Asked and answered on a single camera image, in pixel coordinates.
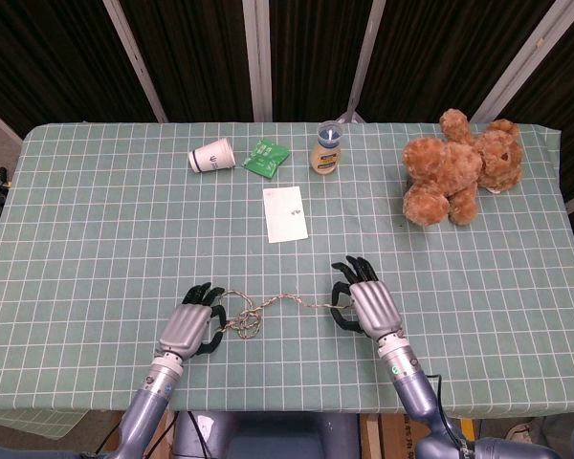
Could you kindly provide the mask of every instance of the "brown teddy bear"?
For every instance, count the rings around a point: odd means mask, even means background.
[[[447,214],[457,225],[474,220],[482,160],[470,145],[416,139],[404,148],[403,160],[414,180],[404,196],[404,213],[411,222],[425,227]]]
[[[466,116],[452,108],[440,118],[440,127],[449,141],[470,145],[480,155],[480,186],[500,193],[520,182],[523,150],[518,144],[519,127],[516,124],[495,120],[483,134],[474,137]]]

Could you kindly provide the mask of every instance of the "green tea bag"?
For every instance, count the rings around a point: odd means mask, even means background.
[[[265,139],[259,141],[249,158],[242,164],[246,169],[267,179],[272,179],[280,164],[289,156],[289,150],[284,146]]]

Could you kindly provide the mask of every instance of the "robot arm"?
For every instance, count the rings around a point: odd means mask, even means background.
[[[359,321],[346,320],[337,309],[332,316],[344,330],[365,333],[378,342],[379,357],[387,364],[400,401],[410,418],[430,428],[430,435],[415,447],[418,459],[560,459],[549,448],[505,440],[483,438],[471,444],[444,418],[439,399],[431,387],[402,329],[402,318],[386,285],[363,258],[347,256],[341,271],[349,284],[337,282],[332,304],[340,294],[350,295]]]
[[[110,459],[142,458],[164,411],[183,375],[183,362],[194,355],[208,354],[216,349],[223,334],[217,332],[210,343],[202,338],[212,317],[219,316],[221,327],[226,325],[222,306],[210,306],[224,293],[210,284],[191,288],[170,317],[159,339],[158,352],[151,363],[143,385],[125,411],[120,425],[119,448],[109,454]]]

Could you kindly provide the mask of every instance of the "table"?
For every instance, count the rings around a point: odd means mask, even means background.
[[[19,417],[27,424],[8,422],[60,435],[86,409],[124,409],[190,286],[211,279],[257,301],[283,292],[327,302],[341,278],[330,263],[347,253],[363,253],[392,290],[423,367],[445,378],[451,414],[574,411],[560,133],[522,125],[522,183],[497,196],[480,190],[468,227],[421,229],[402,214],[401,150],[441,136],[439,127],[344,129],[338,171],[322,177],[307,163],[313,123],[35,128],[0,223],[3,424]],[[242,167],[193,173],[187,152],[221,137],[238,164],[262,137],[293,153],[272,181]],[[308,239],[267,242],[267,186],[300,186]],[[229,300],[229,315],[243,306]],[[264,313],[258,338],[230,333],[189,361],[171,408],[400,410],[374,348],[327,310],[284,302]]]

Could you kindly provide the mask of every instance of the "string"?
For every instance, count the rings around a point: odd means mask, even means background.
[[[267,299],[261,303],[260,306],[255,306],[255,303],[250,296],[243,294],[242,292],[238,292],[237,290],[227,290],[221,295],[221,297],[223,298],[229,295],[240,296],[245,301],[245,303],[247,303],[247,306],[240,313],[238,313],[236,317],[228,320],[226,326],[219,331],[226,333],[228,330],[234,330],[242,339],[251,339],[257,336],[259,330],[261,329],[261,313],[263,309],[277,301],[280,301],[281,299],[292,299],[303,308],[346,309],[351,307],[353,304],[352,301],[351,304],[347,304],[345,306],[335,306],[328,303],[310,304],[305,302],[298,295],[280,294]]]

